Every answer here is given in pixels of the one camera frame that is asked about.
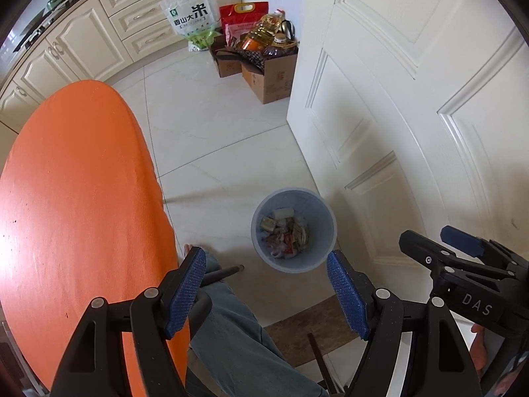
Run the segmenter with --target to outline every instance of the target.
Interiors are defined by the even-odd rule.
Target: gray plastic bucket
[[[271,216],[274,209],[291,207],[307,221],[308,246],[297,256],[289,259],[274,258],[263,241],[260,229],[264,216]],[[271,193],[253,214],[251,236],[257,254],[274,269],[285,273],[303,273],[313,270],[325,261],[334,249],[337,237],[336,218],[327,202],[318,194],[305,188],[283,188]]]

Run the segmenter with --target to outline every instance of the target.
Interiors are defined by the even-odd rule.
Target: orange surface
[[[134,115],[97,81],[61,89],[31,116],[0,177],[0,199],[0,300],[51,388],[90,300],[134,298],[178,267],[173,229]],[[144,396],[131,334],[123,340],[133,395]],[[184,378],[187,326],[168,344]]]

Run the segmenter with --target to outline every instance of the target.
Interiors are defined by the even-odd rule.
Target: blue gripper pad
[[[471,257],[481,257],[483,255],[481,239],[449,225],[441,230],[441,240]]]
[[[366,305],[334,251],[327,256],[327,276],[346,316],[347,324],[362,340],[368,340],[371,330],[367,323]]]
[[[164,329],[168,339],[172,339],[175,333],[183,328],[205,272],[206,253],[200,249],[186,270],[182,283],[169,305],[169,319]]]

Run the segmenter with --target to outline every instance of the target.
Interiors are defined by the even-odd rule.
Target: bottle cap
[[[287,36],[283,33],[277,33],[273,38],[273,41],[277,43],[285,43],[287,41]]]

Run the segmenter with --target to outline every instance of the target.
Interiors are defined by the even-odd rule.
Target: drawer handle
[[[59,52],[59,55],[64,55],[64,49],[59,43],[53,42],[51,45],[55,48],[57,52]]]
[[[56,60],[60,59],[59,54],[57,54],[54,48],[52,48],[51,46],[48,46],[48,50],[50,51],[50,54],[52,57],[54,57]]]
[[[21,87],[17,87],[17,91],[22,97],[27,97],[26,91],[24,91]]]
[[[133,21],[137,21],[138,19],[141,19],[141,18],[143,18],[144,16],[147,16],[149,13],[153,13],[154,11],[156,11],[156,7],[153,7],[152,9],[147,10],[145,13],[142,13],[141,15],[134,16],[134,17],[132,18],[132,20],[133,20]]]
[[[150,38],[149,40],[145,40],[145,44],[148,45],[149,43],[155,42],[159,39],[161,39],[163,36],[167,34],[166,31],[164,31],[162,34],[157,35],[156,37]]]

